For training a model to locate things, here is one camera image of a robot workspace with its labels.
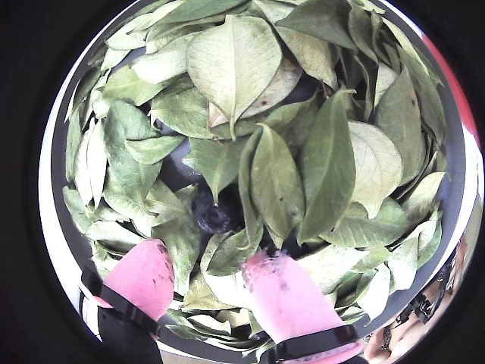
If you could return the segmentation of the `pink covered gripper finger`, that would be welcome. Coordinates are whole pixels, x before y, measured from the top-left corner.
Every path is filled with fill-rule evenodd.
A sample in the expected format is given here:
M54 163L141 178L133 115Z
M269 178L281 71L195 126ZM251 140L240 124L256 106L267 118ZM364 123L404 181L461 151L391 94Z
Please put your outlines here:
M85 267L102 343L121 363L162 363L158 320L174 298L174 268L162 240L138 243L105 278Z
M299 263L278 250L242 266L249 307L275 343L267 363L360 363L363 346Z

